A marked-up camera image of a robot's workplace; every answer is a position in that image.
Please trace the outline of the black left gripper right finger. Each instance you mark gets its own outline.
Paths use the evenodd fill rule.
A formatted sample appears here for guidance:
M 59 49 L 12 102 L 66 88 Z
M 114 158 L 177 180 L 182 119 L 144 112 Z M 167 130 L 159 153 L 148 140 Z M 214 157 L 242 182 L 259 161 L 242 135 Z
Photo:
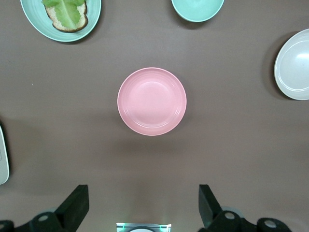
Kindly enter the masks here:
M 260 218 L 256 224 L 239 214 L 224 210 L 209 185 L 201 184 L 198 190 L 198 209 L 204 227 L 201 232 L 289 232 L 291 229 L 274 218 Z

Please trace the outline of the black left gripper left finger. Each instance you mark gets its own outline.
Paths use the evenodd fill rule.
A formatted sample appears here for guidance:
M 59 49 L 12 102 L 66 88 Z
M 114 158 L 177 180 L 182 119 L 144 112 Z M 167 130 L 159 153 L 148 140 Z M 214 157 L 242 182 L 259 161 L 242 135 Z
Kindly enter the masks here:
M 2 232 L 75 232 L 89 211 L 88 185 L 78 185 L 54 212 L 43 212 L 19 227 L 0 222 Z

